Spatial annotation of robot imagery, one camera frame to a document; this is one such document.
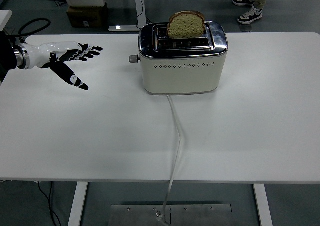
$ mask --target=toaster knob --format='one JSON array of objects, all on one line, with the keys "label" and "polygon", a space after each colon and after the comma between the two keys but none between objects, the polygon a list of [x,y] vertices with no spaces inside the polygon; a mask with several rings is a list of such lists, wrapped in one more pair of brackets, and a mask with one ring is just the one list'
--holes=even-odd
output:
[{"label": "toaster knob", "polygon": [[137,54],[129,56],[130,62],[138,62],[139,60],[140,60],[140,57]]}]

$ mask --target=toaster vent hole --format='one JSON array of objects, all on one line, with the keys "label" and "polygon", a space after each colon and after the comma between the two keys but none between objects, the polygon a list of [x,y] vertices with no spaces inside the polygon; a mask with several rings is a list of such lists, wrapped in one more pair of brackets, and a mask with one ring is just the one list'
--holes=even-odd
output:
[{"label": "toaster vent hole", "polygon": [[208,67],[208,66],[213,66],[215,62],[207,62],[207,63],[193,63],[193,64],[155,64],[154,68],[195,68],[195,67]]}]

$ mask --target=black cable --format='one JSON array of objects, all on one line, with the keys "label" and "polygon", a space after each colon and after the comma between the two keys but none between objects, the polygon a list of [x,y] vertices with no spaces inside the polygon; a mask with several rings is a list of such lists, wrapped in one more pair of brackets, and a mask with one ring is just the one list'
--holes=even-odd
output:
[{"label": "black cable", "polygon": [[[137,17],[136,17],[136,24],[135,24],[136,27],[138,27],[138,25],[139,25],[138,17],[143,14],[144,8],[145,8],[145,5],[144,5],[143,1],[142,1],[142,0],[140,0],[140,1],[141,1],[141,4],[142,4],[142,11],[141,11],[141,13],[140,13],[139,15],[137,15]],[[147,22],[147,23],[151,23],[152,21],[151,21],[148,17],[146,17],[146,22]]]},{"label": "black cable", "polygon": [[[24,28],[26,28],[28,25],[30,25],[33,22],[37,22],[37,21],[47,21],[47,24],[45,24],[43,27],[40,27],[34,31],[31,32],[26,32],[26,33],[21,33],[23,31]],[[18,34],[11,34],[9,35],[10,37],[25,37],[25,36],[30,36],[34,33],[37,33],[39,31],[42,31],[43,29],[47,28],[49,25],[51,24],[51,21],[48,18],[36,18],[33,19],[27,23],[25,23],[18,31]]]},{"label": "black cable", "polygon": [[59,221],[59,225],[61,225],[61,222],[60,222],[60,219],[58,217],[58,215],[53,211],[52,207],[51,207],[51,192],[52,192],[52,185],[53,185],[53,182],[50,182],[50,193],[49,193],[49,197],[45,194],[45,192],[43,192],[40,188],[40,182],[38,181],[38,188],[39,190],[42,192],[42,194],[47,198],[48,200],[48,204],[49,204],[49,210],[50,210],[50,215],[51,215],[51,220],[54,224],[54,226],[57,226],[56,222],[55,222],[55,219],[54,219],[54,215],[56,216],[56,218],[58,219]]},{"label": "black cable", "polygon": [[57,7],[61,7],[67,3],[67,1],[54,1]]}]

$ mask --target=white cable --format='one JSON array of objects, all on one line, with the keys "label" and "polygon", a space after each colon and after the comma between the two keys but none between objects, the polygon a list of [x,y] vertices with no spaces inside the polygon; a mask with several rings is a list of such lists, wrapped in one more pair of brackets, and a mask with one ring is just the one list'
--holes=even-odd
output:
[{"label": "white cable", "polygon": [[169,95],[166,95],[166,97],[169,100],[169,103],[170,103],[170,106],[171,106],[171,110],[172,110],[172,114],[173,114],[173,118],[174,118],[174,123],[175,123],[175,126],[176,126],[176,128],[178,130],[178,134],[179,134],[179,145],[178,145],[178,148],[177,148],[177,151],[176,151],[176,156],[175,156],[175,160],[174,160],[174,166],[173,166],[173,171],[172,171],[172,175],[171,175],[171,178],[170,178],[168,191],[166,193],[165,200],[163,202],[163,208],[162,208],[163,214],[162,214],[162,220],[161,221],[165,225],[170,225],[169,223],[166,222],[166,206],[167,206],[167,202],[168,202],[169,195],[170,195],[170,192],[171,192],[172,184],[174,182],[174,177],[175,177],[175,173],[176,173],[177,165],[178,165],[178,159],[179,159],[179,156],[180,156],[180,153],[181,153],[181,145],[183,143],[184,138],[183,138],[180,121],[178,119],[178,115],[177,115],[174,103],[173,103],[173,101],[172,101],[172,99],[171,99],[171,97]]}]

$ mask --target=metal frame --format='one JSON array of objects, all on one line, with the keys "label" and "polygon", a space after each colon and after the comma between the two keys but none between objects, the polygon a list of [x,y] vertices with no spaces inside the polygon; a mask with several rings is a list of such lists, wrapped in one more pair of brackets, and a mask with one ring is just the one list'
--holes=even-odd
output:
[{"label": "metal frame", "polygon": [[109,26],[109,31],[139,31],[141,27],[147,24],[145,0],[135,0],[136,15],[138,25],[116,25]]},{"label": "metal frame", "polygon": [[84,210],[88,182],[77,182],[68,226],[80,226]]},{"label": "metal frame", "polygon": [[[68,226],[80,226],[86,200],[88,182],[77,182]],[[253,184],[261,226],[273,226],[264,184]]]}]

